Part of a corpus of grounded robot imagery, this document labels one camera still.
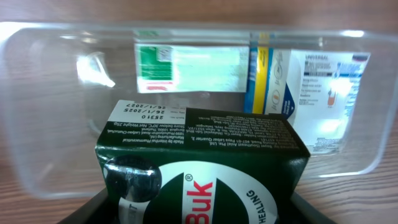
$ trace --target blue stripe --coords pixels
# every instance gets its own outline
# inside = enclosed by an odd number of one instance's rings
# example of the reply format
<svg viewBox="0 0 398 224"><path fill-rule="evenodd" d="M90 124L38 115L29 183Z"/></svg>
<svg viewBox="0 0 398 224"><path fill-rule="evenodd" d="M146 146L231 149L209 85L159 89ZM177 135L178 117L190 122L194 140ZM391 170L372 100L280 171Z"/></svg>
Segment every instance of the blue stripe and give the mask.
<svg viewBox="0 0 398 224"><path fill-rule="evenodd" d="M272 56L274 55L274 49L268 49L268 71L267 71L267 86L266 86L266 98L264 99L264 109L262 109L262 113L266 112L267 106L267 98L268 98L268 89L269 89L269 77L271 77L271 65L272 65Z"/></svg>
<svg viewBox="0 0 398 224"><path fill-rule="evenodd" d="M252 52L258 53L258 48L251 48L250 53ZM246 88L246 94L244 96L243 112L245 113L253 112L254 90L256 88L256 81L250 80L250 77L252 74L254 74L254 76L257 75L257 54L255 57L250 56L250 65L251 66L249 66L248 87Z"/></svg>
<svg viewBox="0 0 398 224"><path fill-rule="evenodd" d="M359 78L362 77L362 74L358 74L358 73L346 73L346 74L340 74L339 77L346 77L346 78Z"/></svg>

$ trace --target barcode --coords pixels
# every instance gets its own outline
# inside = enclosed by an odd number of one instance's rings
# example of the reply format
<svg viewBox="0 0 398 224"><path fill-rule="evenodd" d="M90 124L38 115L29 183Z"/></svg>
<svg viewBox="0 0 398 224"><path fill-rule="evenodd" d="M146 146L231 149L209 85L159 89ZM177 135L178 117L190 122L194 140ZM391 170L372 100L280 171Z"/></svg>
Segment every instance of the barcode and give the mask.
<svg viewBox="0 0 398 224"><path fill-rule="evenodd" d="M171 47L160 47L157 49L157 60L160 62L171 62L172 49Z"/></svg>

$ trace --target plastic container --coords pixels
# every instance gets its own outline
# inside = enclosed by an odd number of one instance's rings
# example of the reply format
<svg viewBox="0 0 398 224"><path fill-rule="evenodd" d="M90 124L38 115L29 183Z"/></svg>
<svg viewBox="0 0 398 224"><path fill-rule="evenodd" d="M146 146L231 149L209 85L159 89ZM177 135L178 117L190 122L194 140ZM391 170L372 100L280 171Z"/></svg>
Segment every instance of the plastic container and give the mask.
<svg viewBox="0 0 398 224"><path fill-rule="evenodd" d="M137 93L135 43L371 52L344 149L311 158L303 178L372 171L398 102L398 38L388 35L161 22L3 22L0 29L3 144L23 186L38 197L93 196L103 188L93 148L120 99L243 111L244 93Z"/></svg>

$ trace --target white label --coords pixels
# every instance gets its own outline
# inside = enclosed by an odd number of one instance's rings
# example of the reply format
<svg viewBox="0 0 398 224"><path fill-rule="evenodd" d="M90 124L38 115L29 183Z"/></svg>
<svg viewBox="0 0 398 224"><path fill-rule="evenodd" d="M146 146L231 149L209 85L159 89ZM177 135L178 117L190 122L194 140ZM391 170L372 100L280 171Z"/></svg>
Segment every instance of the white label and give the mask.
<svg viewBox="0 0 398 224"><path fill-rule="evenodd" d="M282 104L293 101L295 106L288 106L292 111L288 122L308 150L315 154L338 151L369 57L362 52L275 50L265 114L283 113L286 106ZM280 74L275 72L279 65Z"/></svg>
<svg viewBox="0 0 398 224"><path fill-rule="evenodd" d="M150 58L150 54L142 56L141 49L148 47L156 49L157 62L142 58ZM249 47L136 44L136 64L137 86L140 93L191 91L244 93L248 80Z"/></svg>
<svg viewBox="0 0 398 224"><path fill-rule="evenodd" d="M185 124L186 108L119 100L108 121L145 124Z"/></svg>

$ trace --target product label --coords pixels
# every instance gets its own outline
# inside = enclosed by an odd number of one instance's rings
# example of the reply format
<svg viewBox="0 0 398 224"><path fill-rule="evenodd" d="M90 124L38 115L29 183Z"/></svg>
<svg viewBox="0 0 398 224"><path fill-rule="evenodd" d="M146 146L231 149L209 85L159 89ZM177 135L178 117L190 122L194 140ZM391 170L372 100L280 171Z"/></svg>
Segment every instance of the product label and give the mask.
<svg viewBox="0 0 398 224"><path fill-rule="evenodd" d="M159 168L162 173L162 190L164 191L169 187L168 183L171 180L183 174L183 183L181 183L183 185L181 223L183 224L213 223L213 217L217 215L215 206L220 203L215 202L217 180L228 186L244 205L248 218L245 223L274 224L276 221L277 207L271 193L259 181L240 170L200 161L174 162ZM145 223L145 215L142 214L145 214L149 204L150 202L134 203L121 198L119 201L121 223Z"/></svg>
<svg viewBox="0 0 398 224"><path fill-rule="evenodd" d="M108 121L142 124L185 124L185 108L119 100Z"/></svg>
<svg viewBox="0 0 398 224"><path fill-rule="evenodd" d="M274 50L265 114L281 113L310 152L337 152L370 54Z"/></svg>
<svg viewBox="0 0 398 224"><path fill-rule="evenodd" d="M140 93L245 92L248 47L136 44Z"/></svg>
<svg viewBox="0 0 398 224"><path fill-rule="evenodd" d="M103 135L115 145L135 147L299 149L279 119L126 100L117 103Z"/></svg>

